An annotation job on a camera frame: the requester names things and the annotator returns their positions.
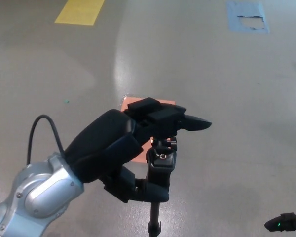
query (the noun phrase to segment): black device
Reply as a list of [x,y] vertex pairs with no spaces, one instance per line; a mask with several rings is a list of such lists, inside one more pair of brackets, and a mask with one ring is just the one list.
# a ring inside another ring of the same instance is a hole
[[296,231],[296,214],[283,213],[275,217],[264,225],[269,231]]
[[[146,98],[129,104],[124,112],[106,112],[65,150],[66,162],[84,183],[100,179],[104,189],[124,203],[129,200],[151,203],[150,237],[161,232],[159,204],[169,200],[170,175],[176,164],[177,131],[200,131],[211,126],[210,122],[185,115],[185,112],[184,107]],[[152,146],[146,154],[147,176],[137,179],[123,164],[139,155],[142,145],[151,138]]]

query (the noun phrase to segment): orange paper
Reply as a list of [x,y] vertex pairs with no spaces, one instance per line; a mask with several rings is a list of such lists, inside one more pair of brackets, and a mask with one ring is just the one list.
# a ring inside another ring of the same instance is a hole
[[[123,101],[121,111],[124,111],[127,109],[127,105],[134,103],[136,101],[142,100],[143,98],[137,98],[137,97],[126,97]],[[166,104],[172,104],[175,105],[175,101],[171,100],[158,100],[161,103],[166,103]],[[138,163],[146,163],[146,152],[149,150],[151,147],[151,141],[148,141],[143,145],[144,151],[141,152],[137,157],[135,157],[132,161],[133,162],[138,162]]]

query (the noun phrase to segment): black tripod stand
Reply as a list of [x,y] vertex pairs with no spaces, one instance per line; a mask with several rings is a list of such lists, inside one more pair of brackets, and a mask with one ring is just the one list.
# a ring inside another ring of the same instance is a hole
[[[147,151],[147,181],[161,186],[169,191],[170,175],[176,165],[177,140],[152,140],[152,147]],[[159,223],[159,202],[152,202],[150,207],[150,222],[148,224],[149,237],[156,237],[161,233]]]

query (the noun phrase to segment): tripod pole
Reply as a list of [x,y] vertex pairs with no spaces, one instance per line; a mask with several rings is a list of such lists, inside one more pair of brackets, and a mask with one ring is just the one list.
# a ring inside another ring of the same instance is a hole
[[159,223],[159,208],[160,203],[151,203],[150,221],[148,224],[149,237],[157,237],[161,233],[161,222]]

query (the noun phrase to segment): concrete floor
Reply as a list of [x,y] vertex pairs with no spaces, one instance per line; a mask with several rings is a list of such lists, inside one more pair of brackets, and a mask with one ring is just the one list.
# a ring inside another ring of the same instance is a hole
[[[296,212],[296,0],[262,2],[270,34],[229,31],[222,0],[106,0],[93,27],[54,24],[65,0],[0,1],[0,201],[36,116],[66,146],[124,95],[150,96],[213,122],[178,135],[161,237],[296,237],[263,226]],[[33,159],[54,150],[42,122]],[[144,237],[148,219],[95,182],[45,237]]]

